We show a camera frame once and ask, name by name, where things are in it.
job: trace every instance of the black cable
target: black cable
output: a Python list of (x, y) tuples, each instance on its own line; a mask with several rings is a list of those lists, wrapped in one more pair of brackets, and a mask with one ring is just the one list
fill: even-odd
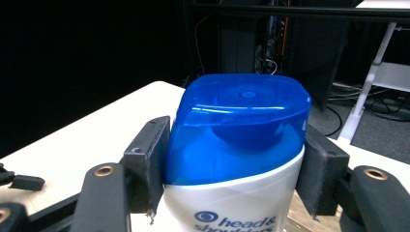
[[(394, 104), (387, 104), (384, 102), (384, 98), (381, 99), (375, 99), (375, 101), (370, 105), (370, 112), (373, 113), (376, 117), (382, 118), (382, 119), (386, 119), (386, 120), (390, 120), (390, 121), (395, 121), (395, 122), (402, 122), (402, 123), (408, 123), (410, 122), (410, 119), (403, 119), (403, 118), (397, 118), (395, 117), (395, 113), (398, 113), (398, 111), (400, 111), (403, 107), (404, 108), (408, 108), (407, 106), (405, 106), (406, 101), (409, 99), (410, 95), (407, 95), (404, 100), (397, 106), (397, 109), (395, 110), (391, 110), (390, 106), (394, 105)], [(381, 103), (383, 104), (388, 112), (380, 112), (377, 111), (374, 106), (377, 103)]]
[(334, 109), (330, 108), (329, 106), (326, 106), (326, 108), (330, 109), (330, 110), (331, 110), (332, 112), (334, 112), (334, 113), (336, 114), (336, 116), (338, 117), (338, 127), (337, 127), (337, 129), (334, 130), (333, 132), (328, 133), (328, 134), (325, 134), (325, 136), (328, 137), (328, 136), (331, 136), (331, 135), (337, 133), (337, 132), (343, 127), (343, 121), (341, 120), (340, 115), (339, 115)]

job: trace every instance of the white stand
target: white stand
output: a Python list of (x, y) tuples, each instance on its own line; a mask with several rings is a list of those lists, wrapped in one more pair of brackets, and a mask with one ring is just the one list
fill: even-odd
[(370, 70), (368, 71), (365, 84), (363, 86), (362, 92), (356, 102), (356, 105), (353, 107), (352, 111), (350, 112), (349, 117), (344, 124), (340, 135), (338, 136), (338, 141), (350, 144), (352, 142), (353, 136), (355, 135), (356, 129), (359, 126), (359, 122), (362, 118), (364, 105), (366, 102), (366, 98), (368, 92), (370, 91), (371, 86), (374, 84), (373, 81), (379, 68), (382, 66), (382, 58), (386, 51), (386, 48), (389, 44), (390, 38), (395, 30), (396, 23), (391, 22), (387, 28), (386, 34), (383, 38), (382, 43), (379, 46), (379, 50), (377, 51), (377, 55), (374, 58), (373, 63), (371, 64)]

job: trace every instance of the wire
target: wire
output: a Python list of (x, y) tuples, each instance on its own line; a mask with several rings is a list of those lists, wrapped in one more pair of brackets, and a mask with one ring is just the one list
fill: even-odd
[(326, 108), (330, 109), (332, 112), (334, 112), (338, 118), (338, 127), (336, 130), (334, 130), (333, 132), (330, 132), (328, 134), (325, 134), (326, 137), (334, 135), (335, 133), (337, 133), (338, 131), (340, 131), (340, 129), (343, 127), (343, 121), (341, 120), (340, 115), (332, 108), (330, 108), (329, 106), (326, 106)]
[(278, 64), (277, 64), (277, 62), (275, 62), (274, 60), (270, 60), (270, 59), (266, 59), (265, 61), (271, 62), (272, 64), (275, 65), (275, 69), (271, 72), (271, 75), (275, 74), (275, 73), (277, 72), (277, 70), (278, 70)]
[(196, 52), (198, 53), (198, 60), (199, 60), (199, 65), (201, 66), (202, 69), (202, 73), (205, 74), (205, 69), (202, 63), (202, 59), (201, 59), (201, 54), (199, 52), (199, 44), (198, 44), (198, 35), (197, 35), (197, 31), (198, 31), (198, 26), (205, 21), (206, 19), (208, 19), (209, 16), (211, 16), (213, 13), (210, 13), (208, 15), (206, 15), (205, 17), (203, 17), (200, 21), (198, 21), (198, 23), (196, 23), (195, 25), (195, 44), (196, 44)]
[[(386, 120), (390, 120), (390, 121), (395, 121), (395, 122), (402, 122), (402, 123), (408, 123), (410, 122), (410, 118), (409, 119), (403, 119), (400, 118), (398, 116), (396, 116), (395, 114), (397, 114), (402, 108), (407, 108), (409, 109), (409, 107), (405, 106), (406, 101), (409, 99), (410, 94), (407, 95), (403, 101), (401, 101), (400, 104), (395, 104), (395, 103), (385, 103), (385, 99), (376, 99), (371, 105), (370, 105), (370, 112), (373, 113), (375, 116), (382, 118), (382, 119), (386, 119)], [(376, 104), (383, 104), (386, 109), (387, 112), (380, 112), (379, 110), (375, 109), (375, 105)], [(392, 110), (391, 106), (397, 106), (396, 109)]]

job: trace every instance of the white table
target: white table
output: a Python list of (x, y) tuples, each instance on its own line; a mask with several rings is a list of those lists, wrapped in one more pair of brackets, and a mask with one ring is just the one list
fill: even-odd
[[(365, 0), (357, 8), (373, 9), (410, 9), (410, 1), (397, 0)], [(337, 138), (338, 141), (350, 144), (356, 129), (362, 119), (364, 105), (372, 85), (410, 92), (410, 66), (383, 62), (383, 56), (389, 45), (396, 23), (391, 22), (379, 46), (376, 57), (366, 76), (362, 92), (350, 112), (343, 128)]]
[[(32, 215), (79, 193), (85, 173), (98, 164), (118, 162), (146, 122), (164, 115), (172, 121), (183, 93), (180, 87), (154, 82), (0, 159), (16, 174), (45, 179), (44, 189), (38, 192), (0, 187), (0, 203), (22, 203)], [(410, 165), (334, 142), (351, 155), (351, 168), (361, 164), (380, 167), (410, 189)], [(156, 221), (164, 218), (160, 205)], [(143, 215), (132, 215), (135, 231), (159, 231), (149, 222)]]

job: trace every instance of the shampoo bottle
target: shampoo bottle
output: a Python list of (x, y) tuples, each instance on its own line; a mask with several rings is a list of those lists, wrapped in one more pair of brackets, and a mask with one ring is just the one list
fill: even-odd
[(311, 99), (286, 76), (211, 74), (182, 97), (161, 214), (168, 231), (283, 231)]

